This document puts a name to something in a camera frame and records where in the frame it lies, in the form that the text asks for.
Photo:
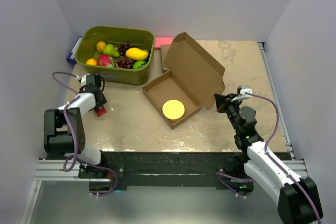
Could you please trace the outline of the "red rectangular packet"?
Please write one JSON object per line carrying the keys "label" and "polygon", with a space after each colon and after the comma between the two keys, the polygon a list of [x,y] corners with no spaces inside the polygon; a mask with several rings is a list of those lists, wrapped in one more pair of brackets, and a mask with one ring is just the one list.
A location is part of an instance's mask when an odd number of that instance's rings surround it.
{"label": "red rectangular packet", "polygon": [[97,117],[101,117],[104,114],[106,114],[106,112],[107,112],[104,106],[94,108],[94,111],[95,111]]}

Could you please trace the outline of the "orange round sponge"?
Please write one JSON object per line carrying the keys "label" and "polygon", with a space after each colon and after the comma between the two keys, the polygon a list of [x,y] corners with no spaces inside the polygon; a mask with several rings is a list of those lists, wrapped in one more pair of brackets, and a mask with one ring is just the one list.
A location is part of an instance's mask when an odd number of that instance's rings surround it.
{"label": "orange round sponge", "polygon": [[163,104],[162,112],[167,119],[176,121],[183,117],[185,106],[179,100],[168,100]]}

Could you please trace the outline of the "large cardboard box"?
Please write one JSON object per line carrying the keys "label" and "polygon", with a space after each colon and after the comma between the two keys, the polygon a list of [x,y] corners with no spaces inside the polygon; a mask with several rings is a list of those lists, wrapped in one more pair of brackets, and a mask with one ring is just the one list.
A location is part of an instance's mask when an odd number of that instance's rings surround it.
{"label": "large cardboard box", "polygon": [[[164,63],[169,70],[144,85],[142,91],[168,126],[175,129],[202,107],[212,108],[214,94],[225,90],[225,67],[186,32],[173,39]],[[171,121],[163,115],[162,106],[168,100],[184,104],[185,113],[179,120]]]}

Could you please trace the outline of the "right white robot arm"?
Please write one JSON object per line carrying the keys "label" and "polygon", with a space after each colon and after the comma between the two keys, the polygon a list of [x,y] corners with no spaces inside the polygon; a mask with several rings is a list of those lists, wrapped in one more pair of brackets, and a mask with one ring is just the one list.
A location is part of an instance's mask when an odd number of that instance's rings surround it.
{"label": "right white robot arm", "polygon": [[215,94],[218,113],[225,113],[235,131],[235,144],[242,151],[234,173],[256,182],[274,201],[283,223],[321,223],[323,211],[316,183],[284,164],[256,130],[256,111],[241,106],[253,97],[251,88],[240,86],[236,94]]}

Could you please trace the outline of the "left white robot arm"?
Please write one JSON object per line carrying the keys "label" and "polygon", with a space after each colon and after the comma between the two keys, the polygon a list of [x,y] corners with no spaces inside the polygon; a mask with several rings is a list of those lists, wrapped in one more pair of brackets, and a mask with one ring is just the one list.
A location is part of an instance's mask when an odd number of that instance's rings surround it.
{"label": "left white robot arm", "polygon": [[66,171],[73,168],[76,161],[91,164],[90,171],[97,178],[108,174],[109,165],[101,160],[101,152],[86,143],[82,117],[93,111],[100,117],[107,111],[107,100],[103,94],[105,81],[98,74],[82,77],[71,74],[80,83],[79,90],[67,87],[75,97],[56,109],[44,113],[44,149],[48,154],[63,155],[72,161]]}

